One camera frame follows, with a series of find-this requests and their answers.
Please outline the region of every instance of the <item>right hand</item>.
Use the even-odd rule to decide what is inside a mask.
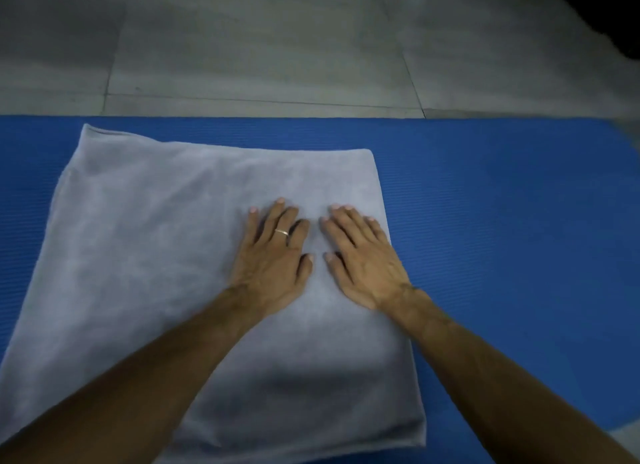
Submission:
[[[380,223],[363,218],[349,205],[334,204],[331,214],[321,224],[340,249],[340,257],[326,253],[324,259],[340,290],[367,309],[384,310],[399,302],[412,285]]]

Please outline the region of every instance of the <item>dark object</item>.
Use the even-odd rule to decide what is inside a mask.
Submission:
[[[567,0],[593,29],[608,35],[625,56],[640,59],[639,0]]]

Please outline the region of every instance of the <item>left hand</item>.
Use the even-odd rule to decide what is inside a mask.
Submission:
[[[275,314],[300,297],[313,271],[313,256],[302,255],[309,222],[303,219],[296,224],[297,216],[298,208],[287,208],[284,199],[278,199],[258,237],[258,210],[249,210],[230,282],[232,287],[248,290],[249,297],[255,299],[265,316]]]

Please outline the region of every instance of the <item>blue yoga mat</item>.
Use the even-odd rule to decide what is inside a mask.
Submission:
[[[162,141],[370,149],[415,285],[601,427],[640,417],[640,161],[610,124],[0,117],[0,354],[84,122]],[[416,359],[426,450],[331,462],[491,462]]]

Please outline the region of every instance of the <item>towel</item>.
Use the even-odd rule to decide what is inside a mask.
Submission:
[[[424,445],[411,345],[345,298],[321,261],[333,202],[388,234],[368,150],[273,151],[157,142],[85,125],[0,367],[0,440],[209,304],[226,287],[250,206],[277,198],[312,227],[305,293],[227,355],[159,463],[297,463]]]

